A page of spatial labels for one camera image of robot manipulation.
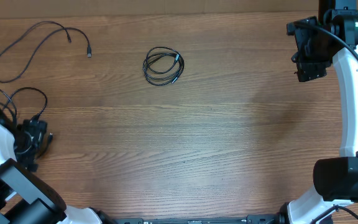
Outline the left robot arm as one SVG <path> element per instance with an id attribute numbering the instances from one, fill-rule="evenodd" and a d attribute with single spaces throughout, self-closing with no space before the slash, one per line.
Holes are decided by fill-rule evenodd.
<path id="1" fill-rule="evenodd" d="M 61 196 L 16 161 L 15 131 L 0 109 L 0 223 L 105 223 L 92 208 L 66 205 Z"/>

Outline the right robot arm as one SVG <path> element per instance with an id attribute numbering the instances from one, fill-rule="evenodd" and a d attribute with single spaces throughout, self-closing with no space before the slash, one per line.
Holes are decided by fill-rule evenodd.
<path id="1" fill-rule="evenodd" d="M 358 203 L 358 9 L 355 0 L 320 1 L 318 15 L 287 24 L 295 38 L 300 82 L 326 75 L 334 67 L 341 95 L 339 156 L 318 160 L 313 185 L 275 215 L 249 215 L 247 223 L 331 223 L 332 214 Z"/>

